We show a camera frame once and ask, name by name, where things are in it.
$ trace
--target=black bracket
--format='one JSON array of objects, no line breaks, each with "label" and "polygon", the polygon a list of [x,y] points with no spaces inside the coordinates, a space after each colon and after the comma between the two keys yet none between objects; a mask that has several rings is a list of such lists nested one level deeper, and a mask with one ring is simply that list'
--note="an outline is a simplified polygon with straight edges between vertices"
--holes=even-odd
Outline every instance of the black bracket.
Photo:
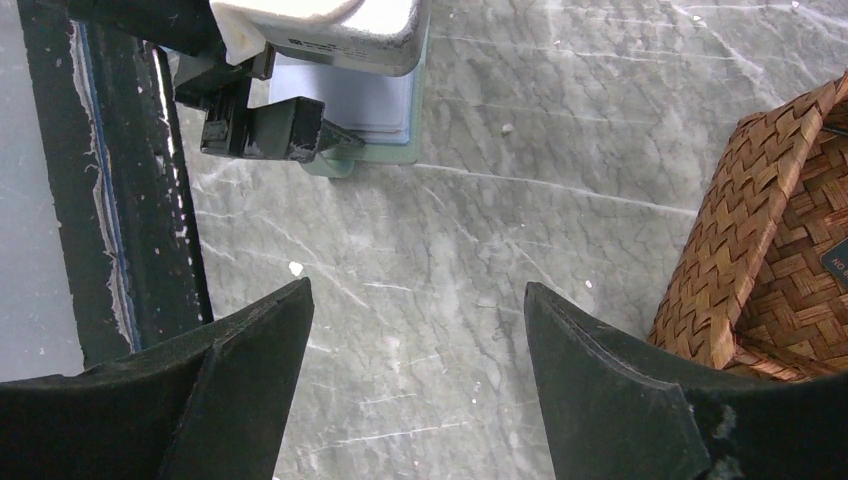
[{"label": "black bracket", "polygon": [[324,103],[296,97],[248,108],[250,78],[219,89],[209,98],[200,150],[209,155],[309,163],[336,146],[360,147],[355,134],[324,119]]}]

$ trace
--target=white vein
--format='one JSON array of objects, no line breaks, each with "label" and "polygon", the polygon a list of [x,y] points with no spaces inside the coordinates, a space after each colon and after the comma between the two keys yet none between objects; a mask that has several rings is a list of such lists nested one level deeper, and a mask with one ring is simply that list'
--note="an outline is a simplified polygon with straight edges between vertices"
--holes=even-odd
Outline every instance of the white vein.
[{"label": "white vein", "polygon": [[777,10],[786,13],[799,13],[815,22],[827,23],[835,27],[848,29],[848,20],[841,18],[832,18],[824,15],[812,8],[800,5],[798,8],[792,5],[689,5],[686,10],[728,10],[728,11],[751,11],[751,10]]},{"label": "white vein", "polygon": [[524,400],[522,402],[509,404],[509,405],[506,405],[506,406],[507,407],[521,407],[521,406],[524,406],[524,405],[530,405],[531,403],[539,403],[539,397],[533,397],[529,400]]},{"label": "white vein", "polygon": [[431,38],[440,39],[440,40],[458,40],[461,42],[474,43],[479,45],[491,45],[495,48],[502,49],[519,49],[519,50],[536,50],[541,52],[548,52],[559,54],[563,56],[573,55],[579,58],[604,58],[610,60],[624,60],[629,62],[649,62],[651,64],[663,64],[668,63],[663,60],[657,60],[655,58],[638,58],[638,57],[628,57],[626,55],[619,55],[617,53],[598,53],[598,52],[576,52],[574,50],[569,50],[566,48],[549,48],[549,47],[540,47],[538,45],[532,45],[528,43],[504,43],[504,42],[493,42],[491,40],[481,40],[478,38],[471,37],[461,37],[456,35],[430,35]]},{"label": "white vein", "polygon": [[[689,13],[689,10],[687,10],[687,8],[691,9],[692,7],[683,8],[679,5],[675,5],[674,3],[668,0],[665,0],[663,3],[668,4],[675,12],[684,17],[693,17],[693,15]],[[730,43],[727,42],[724,37],[722,37],[715,29],[709,28],[705,21],[702,21],[702,24],[708,28],[710,35],[712,35],[712,37],[715,38],[716,41],[718,41],[722,45],[722,47],[724,47],[725,50],[730,53],[730,55],[736,60],[736,62],[738,62],[738,66],[739,69],[742,71],[742,74],[749,78],[754,85],[758,85],[760,87],[757,92],[759,92],[765,97],[764,100],[767,103],[772,105],[772,107],[776,107],[783,103],[780,99],[780,96],[778,96],[777,93],[774,91],[774,88],[769,88],[769,85],[763,81],[763,67],[757,65],[751,60],[748,60],[745,56],[739,53],[739,51],[732,47]]]},{"label": "white vein", "polygon": [[380,399],[377,399],[377,400],[367,400],[367,401],[364,401],[364,402],[359,402],[359,404],[360,405],[374,405],[375,403],[390,402],[392,400],[397,400],[399,398],[417,397],[417,396],[418,396],[417,393],[405,393],[403,395],[395,395],[393,397],[380,398]]},{"label": "white vein", "polygon": [[[456,89],[448,86],[448,85],[429,85],[429,88],[436,91],[455,91]],[[498,108],[503,110],[511,110],[516,112],[530,112],[530,113],[543,113],[545,115],[550,115],[554,117],[564,117],[564,118],[574,118],[577,120],[585,120],[588,122],[600,122],[600,123],[627,123],[633,125],[655,125],[656,121],[648,121],[648,120],[628,120],[626,118],[603,118],[603,117],[590,117],[588,115],[574,115],[571,113],[559,112],[559,111],[551,111],[545,110],[542,108],[533,108],[533,107],[519,107],[516,105],[501,105],[497,103],[486,103],[482,100],[475,98],[460,98],[460,97],[450,97],[447,95],[441,95],[439,98],[445,100],[447,102],[462,102],[466,103],[472,107],[490,107],[490,108]]]},{"label": "white vein", "polygon": [[319,352],[324,352],[324,353],[333,353],[333,351],[330,350],[329,348],[315,345],[311,341],[306,342],[306,348],[311,348],[311,349],[318,350]]},{"label": "white vein", "polygon": [[334,267],[332,265],[327,265],[327,264],[324,264],[324,263],[314,263],[314,262],[305,262],[305,261],[300,261],[300,260],[292,260],[292,259],[289,259],[289,258],[286,258],[286,257],[281,257],[279,255],[274,255],[272,253],[252,250],[250,248],[237,248],[235,251],[246,253],[246,254],[254,256],[254,257],[265,257],[265,258],[270,259],[270,260],[277,260],[277,261],[282,262],[286,265],[288,265],[290,262],[297,262],[297,263],[299,263],[303,266],[306,266],[306,267],[326,268],[326,269],[330,269],[330,270],[336,270],[336,267]]},{"label": "white vein", "polygon": [[227,253],[227,252],[222,252],[222,251],[220,251],[220,250],[217,250],[217,249],[216,249],[215,247],[213,247],[212,245],[209,245],[209,243],[207,243],[206,241],[204,241],[204,240],[203,240],[203,238],[201,238],[201,239],[200,239],[200,246],[202,247],[202,249],[203,249],[204,251],[206,251],[206,252],[208,252],[208,253],[211,253],[211,254],[214,254],[214,255],[216,255],[216,256],[218,256],[218,257],[226,258],[227,260],[229,260],[229,261],[231,261],[231,262],[237,262],[237,261],[238,261],[238,260],[236,260],[236,259],[235,259],[235,257],[233,257],[232,255],[230,255],[229,253]]},{"label": "white vein", "polygon": [[480,240],[478,240],[478,239],[477,239],[477,237],[475,237],[474,235],[471,235],[471,233],[470,233],[468,230],[466,230],[466,229],[465,229],[465,227],[463,227],[463,226],[462,226],[462,225],[461,225],[461,224],[460,224],[460,223],[456,220],[456,218],[454,218],[454,216],[453,216],[453,215],[451,215],[451,214],[448,212],[448,207],[447,207],[447,205],[445,205],[445,203],[442,201],[442,199],[441,199],[441,198],[439,198],[439,196],[438,196],[438,195],[436,195],[435,193],[433,193],[433,191],[432,191],[432,190],[430,190],[430,188],[428,188],[428,187],[426,187],[426,186],[422,186],[422,188],[424,189],[424,191],[425,191],[425,192],[427,192],[427,194],[428,194],[428,195],[430,195],[431,197],[433,197],[433,200],[435,200],[435,201],[436,201],[436,203],[438,203],[438,204],[439,204],[439,206],[441,206],[441,207],[442,207],[442,210],[444,210],[444,214],[445,214],[445,215],[447,215],[447,216],[448,216],[448,218],[450,218],[450,219],[453,221],[454,225],[456,225],[456,229],[457,229],[457,230],[459,230],[459,231],[460,231],[460,233],[462,233],[463,235],[465,235],[465,238],[467,238],[469,242],[471,242],[471,243],[478,243],[478,242],[480,241]]},{"label": "white vein", "polygon": [[316,255],[315,252],[313,252],[311,248],[307,247],[305,243],[300,241],[298,238],[293,237],[292,235],[289,235],[289,232],[278,227],[274,222],[268,220],[267,218],[259,217],[259,219],[262,220],[265,224],[267,224],[271,228],[273,228],[274,230],[276,230],[277,232],[281,233],[284,237],[286,237],[286,239],[288,241],[296,244],[297,246],[302,248],[307,254],[309,254],[309,256],[312,257],[316,262],[315,263],[315,270],[318,271],[318,273],[320,273],[322,276],[324,276],[327,280],[333,282],[333,284],[336,286],[336,288],[338,288],[342,293],[344,293],[345,295],[350,297],[354,302],[359,304],[359,306],[364,307],[368,310],[371,309],[368,306],[367,303],[362,301],[362,299],[359,298],[358,296],[356,296],[355,293],[351,292],[349,288],[342,285],[342,283],[339,281],[339,279],[335,275],[333,275],[332,273],[330,273],[328,271],[329,270],[328,268],[324,268],[320,263],[318,263],[318,262],[320,262],[320,260],[318,259],[318,255]]},{"label": "white vein", "polygon": [[580,258],[580,259],[583,259],[583,260],[589,260],[589,261],[592,261],[592,262],[603,263],[603,264],[606,264],[606,265],[615,265],[615,262],[612,262],[610,260],[607,260],[607,259],[604,259],[604,258],[598,258],[598,257],[592,256],[592,255],[586,255],[585,253],[577,253],[573,250],[567,250],[567,249],[561,248],[561,247],[555,247],[555,246],[553,246],[549,243],[534,242],[532,240],[516,240],[516,239],[511,239],[511,240],[513,242],[519,244],[519,245],[535,245],[537,247],[550,248],[552,250],[562,252],[563,254],[565,254],[569,257]]},{"label": "white vein", "polygon": [[197,209],[194,210],[194,214],[196,216],[199,216],[199,217],[212,217],[212,218],[217,218],[219,220],[228,220],[228,219],[231,219],[231,218],[239,218],[239,217],[244,216],[243,213],[238,213],[238,214],[235,214],[235,213],[213,213],[213,212],[206,212],[204,210],[197,210]]},{"label": "white vein", "polygon": [[574,194],[579,195],[579,196],[584,196],[584,197],[589,197],[589,198],[599,198],[599,199],[609,200],[609,201],[612,201],[612,202],[624,203],[624,204],[628,204],[628,205],[636,205],[636,206],[645,207],[645,208],[653,208],[655,210],[661,210],[663,212],[676,213],[676,214],[685,215],[685,216],[688,216],[688,217],[694,217],[695,214],[698,213],[697,210],[689,210],[689,209],[685,209],[685,208],[669,207],[667,205],[660,205],[660,204],[651,203],[651,202],[643,202],[641,200],[632,200],[632,199],[629,199],[629,198],[615,197],[615,196],[612,196],[612,195],[604,195],[604,194],[595,193],[595,192],[592,192],[592,191],[589,191],[589,190],[583,190],[581,188],[566,187],[565,185],[560,185],[558,183],[546,182],[544,180],[535,180],[535,179],[532,179],[532,178],[506,177],[506,176],[494,175],[494,174],[490,174],[490,173],[476,173],[476,172],[469,172],[468,170],[462,170],[460,168],[444,167],[444,166],[441,166],[441,165],[425,165],[425,164],[422,164],[422,163],[417,163],[417,164],[413,165],[413,168],[442,170],[442,171],[451,172],[451,173],[454,173],[454,174],[457,174],[457,175],[465,175],[465,176],[476,177],[476,178],[487,178],[487,179],[491,179],[491,180],[503,180],[503,181],[508,181],[508,182],[523,182],[523,183],[528,183],[528,184],[531,184],[531,185],[539,185],[539,186],[543,186],[543,187],[556,188],[556,189],[559,189],[559,190],[566,190],[566,191],[569,191],[569,192],[574,193]]},{"label": "white vein", "polygon": [[438,426],[434,426],[434,427],[415,428],[415,429],[406,430],[406,431],[403,431],[403,432],[385,433],[383,435],[372,435],[372,436],[369,436],[369,437],[349,438],[347,440],[336,440],[334,442],[333,446],[338,447],[338,446],[341,446],[341,445],[348,445],[348,444],[351,444],[351,443],[368,442],[368,441],[371,441],[371,440],[379,440],[381,438],[406,437],[406,436],[415,435],[416,433],[432,432],[432,431],[436,431],[436,430],[442,430],[442,429],[445,429],[445,428],[459,427],[459,426],[467,425],[467,424],[468,424],[468,422],[446,423],[446,424],[438,425]]},{"label": "white vein", "polygon": [[241,162],[239,162],[238,160],[230,160],[223,163],[222,165],[219,165],[218,167],[215,167],[215,169],[212,170],[210,173],[200,174],[198,175],[197,185],[201,187],[207,187],[212,183],[219,181],[221,175],[227,173],[233,168],[237,168],[240,164]]},{"label": "white vein", "polygon": [[506,308],[506,307],[491,307],[491,306],[488,306],[488,305],[480,305],[479,303],[477,304],[477,306],[478,306],[478,307],[480,307],[480,308],[485,308],[485,309],[487,309],[487,310],[497,310],[497,311],[499,311],[499,312],[511,313],[511,314],[513,314],[513,315],[520,315],[520,316],[524,316],[524,312],[519,311],[519,310],[515,310],[514,308]]},{"label": "white vein", "polygon": [[419,358],[418,360],[413,360],[413,361],[407,363],[406,365],[401,365],[401,368],[411,367],[411,366],[415,365],[416,363],[426,362],[427,360],[433,360],[434,358],[439,358],[439,354],[434,353],[433,355],[430,355],[430,356],[427,356],[427,357],[424,357],[424,358]]},{"label": "white vein", "polygon": [[400,290],[402,292],[424,293],[424,294],[427,294],[427,295],[435,295],[435,293],[433,293],[433,292],[428,292],[426,290],[419,290],[417,288],[404,287],[402,285],[391,285],[391,284],[387,284],[387,283],[377,283],[377,282],[367,282],[367,283],[363,283],[362,285],[365,286],[365,287],[371,287],[371,288],[382,288],[382,289],[387,289],[387,290]]},{"label": "white vein", "polygon": [[[563,291],[563,289],[562,289],[562,288],[560,288],[560,286],[559,286],[559,285],[558,285],[558,284],[554,281],[554,279],[553,279],[553,278],[551,278],[551,276],[548,274],[548,272],[547,272],[547,271],[545,271],[545,270],[544,270],[541,266],[539,266],[539,264],[538,264],[538,263],[536,263],[536,261],[535,261],[535,260],[533,260],[533,257],[531,257],[530,255],[528,255],[528,254],[527,254],[527,252],[525,252],[523,248],[521,248],[521,247],[519,247],[518,245],[516,245],[516,243],[515,243],[515,242],[513,242],[513,241],[512,241],[512,240],[510,240],[510,239],[506,239],[506,240],[505,240],[505,243],[507,243],[508,245],[512,245],[512,247],[513,247],[514,249],[518,250],[518,252],[519,252],[521,255],[523,255],[523,256],[524,256],[524,258],[526,258],[528,262],[530,262],[530,265],[533,265],[533,267],[535,267],[535,268],[536,268],[536,270],[538,270],[538,272],[539,272],[539,274],[542,276],[542,278],[544,278],[544,279],[545,279],[545,281],[546,281],[546,282],[548,282],[548,285],[553,285],[553,286],[554,286],[557,290],[559,290],[559,291]],[[574,300],[572,300],[572,299],[571,299],[568,295],[563,295],[563,296],[566,298],[566,300],[570,301],[571,303],[577,303],[577,302],[575,302]]]}]

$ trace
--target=brown woven basket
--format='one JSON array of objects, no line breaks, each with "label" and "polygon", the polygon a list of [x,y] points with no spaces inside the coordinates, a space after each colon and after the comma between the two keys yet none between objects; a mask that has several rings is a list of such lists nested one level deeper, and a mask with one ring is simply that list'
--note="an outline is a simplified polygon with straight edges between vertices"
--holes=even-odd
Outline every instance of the brown woven basket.
[{"label": "brown woven basket", "polygon": [[713,368],[802,381],[848,369],[848,72],[730,137],[649,341]]}]

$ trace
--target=white cloth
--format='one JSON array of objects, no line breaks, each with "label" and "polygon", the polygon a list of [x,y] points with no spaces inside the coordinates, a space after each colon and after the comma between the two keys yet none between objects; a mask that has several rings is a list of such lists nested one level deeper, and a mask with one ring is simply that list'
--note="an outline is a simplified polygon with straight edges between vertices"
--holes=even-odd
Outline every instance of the white cloth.
[{"label": "white cloth", "polygon": [[265,49],[265,37],[254,21],[275,23],[331,22],[347,14],[361,0],[209,0],[218,30],[227,47],[227,63],[239,63]]}]

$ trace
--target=black metal frame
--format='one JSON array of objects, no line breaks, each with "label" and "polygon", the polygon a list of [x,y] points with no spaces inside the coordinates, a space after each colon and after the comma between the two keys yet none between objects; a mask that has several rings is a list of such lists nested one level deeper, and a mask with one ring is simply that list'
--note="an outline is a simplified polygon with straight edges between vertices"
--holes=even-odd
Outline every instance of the black metal frame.
[{"label": "black metal frame", "polygon": [[85,366],[211,322],[167,61],[96,25],[75,33],[32,0],[18,8]]}]

